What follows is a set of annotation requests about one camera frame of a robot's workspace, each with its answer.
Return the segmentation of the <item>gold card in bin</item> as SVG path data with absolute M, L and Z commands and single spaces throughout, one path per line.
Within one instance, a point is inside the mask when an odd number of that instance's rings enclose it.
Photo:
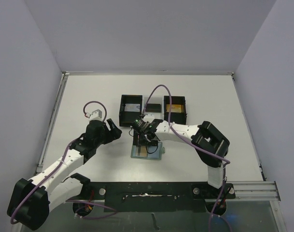
M 171 113 L 184 113 L 184 105 L 181 104 L 172 104 L 166 105 L 166 112 L 171 112 Z

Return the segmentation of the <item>silver blue card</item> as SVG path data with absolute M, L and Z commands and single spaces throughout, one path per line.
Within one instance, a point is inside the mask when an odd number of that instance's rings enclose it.
M 124 106 L 125 112 L 139 112 L 140 113 L 140 104 L 127 103 Z

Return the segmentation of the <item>black left bin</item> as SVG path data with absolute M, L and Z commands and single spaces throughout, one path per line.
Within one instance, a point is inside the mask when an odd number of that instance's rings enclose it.
M 119 110 L 119 126 L 130 127 L 131 123 L 141 115 L 142 95 L 122 95 Z

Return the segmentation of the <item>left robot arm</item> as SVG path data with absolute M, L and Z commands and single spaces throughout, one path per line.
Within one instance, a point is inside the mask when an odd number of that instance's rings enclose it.
M 57 161 L 29 180 L 17 181 L 7 209 L 10 223 L 21 223 L 33 231 L 41 227 L 51 211 L 89 184 L 88 178 L 74 171 L 91 159 L 100 145 L 119 139 L 121 134 L 111 119 L 91 120 L 85 133 L 71 141 Z

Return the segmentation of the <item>aluminium front rail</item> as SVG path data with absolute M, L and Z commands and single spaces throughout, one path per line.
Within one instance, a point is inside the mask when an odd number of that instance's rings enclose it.
M 160 197 L 190 196 L 194 199 L 214 201 L 218 196 L 236 201 L 279 201 L 275 182 L 250 181 L 226 183 L 223 193 L 206 182 L 89 182 L 70 178 L 48 192 L 50 202 L 67 199 L 106 200 L 109 196 Z

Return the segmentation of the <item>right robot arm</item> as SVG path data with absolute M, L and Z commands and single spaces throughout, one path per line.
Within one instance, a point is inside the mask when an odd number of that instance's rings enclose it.
M 210 122 L 200 125 L 169 123 L 161 119 L 152 122 L 137 118 L 132 128 L 146 142 L 174 141 L 194 148 L 201 161 L 208 167 L 207 183 L 219 189 L 225 179 L 224 169 L 230 163 L 225 157 L 229 140 Z

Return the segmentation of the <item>white middle bin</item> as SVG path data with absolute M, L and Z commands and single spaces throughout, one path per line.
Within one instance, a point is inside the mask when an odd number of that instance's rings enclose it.
M 164 119 L 164 97 L 159 95 L 153 95 L 148 103 L 149 96 L 142 96 L 142 114 L 153 115 L 156 119 Z

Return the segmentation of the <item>black right bin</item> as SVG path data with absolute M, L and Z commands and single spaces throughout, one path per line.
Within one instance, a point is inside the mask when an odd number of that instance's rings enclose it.
M 168 121 L 169 113 L 169 96 L 164 96 L 164 120 Z M 186 100 L 184 96 L 172 96 L 172 108 L 170 121 L 177 124 L 186 125 L 187 112 Z

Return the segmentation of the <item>green leather card holder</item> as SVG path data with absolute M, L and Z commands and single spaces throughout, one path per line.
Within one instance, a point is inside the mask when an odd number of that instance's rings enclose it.
M 135 145 L 132 146 L 131 158 L 133 158 L 133 159 L 161 160 L 162 155 L 165 153 L 165 148 L 163 147 L 163 143 L 158 142 L 158 147 L 157 148 L 148 149 L 146 147 L 147 152 L 148 152 L 148 157 L 147 158 L 139 158 L 139 157 L 137 157 L 137 147 L 138 146 L 135 146 Z

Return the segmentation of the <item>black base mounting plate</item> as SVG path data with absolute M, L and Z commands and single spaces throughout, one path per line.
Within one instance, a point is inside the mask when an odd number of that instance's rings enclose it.
M 91 182 L 73 200 L 103 200 L 107 212 L 205 212 L 206 201 L 235 199 L 234 186 L 224 190 L 206 182 Z

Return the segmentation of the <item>gold card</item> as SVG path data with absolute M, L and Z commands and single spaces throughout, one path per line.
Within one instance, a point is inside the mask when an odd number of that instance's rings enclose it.
M 184 113 L 184 105 L 181 104 L 172 104 L 166 105 L 166 112 L 171 112 L 171 113 Z
M 137 157 L 139 158 L 147 158 L 148 152 L 146 146 L 138 146 L 137 147 Z

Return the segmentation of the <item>black card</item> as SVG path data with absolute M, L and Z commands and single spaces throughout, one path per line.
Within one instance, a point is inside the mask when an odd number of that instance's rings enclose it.
M 162 107 L 158 103 L 148 103 L 145 108 L 145 112 L 148 113 L 161 113 Z

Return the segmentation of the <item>black bin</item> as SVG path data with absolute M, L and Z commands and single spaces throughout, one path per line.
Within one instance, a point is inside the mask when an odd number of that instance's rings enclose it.
M 169 113 L 169 96 L 164 96 L 164 120 L 168 121 Z M 184 96 L 172 96 L 172 108 L 170 121 L 177 124 L 186 125 L 187 112 L 186 100 Z
M 130 127 L 131 123 L 141 115 L 142 95 L 122 95 L 119 110 L 119 126 Z

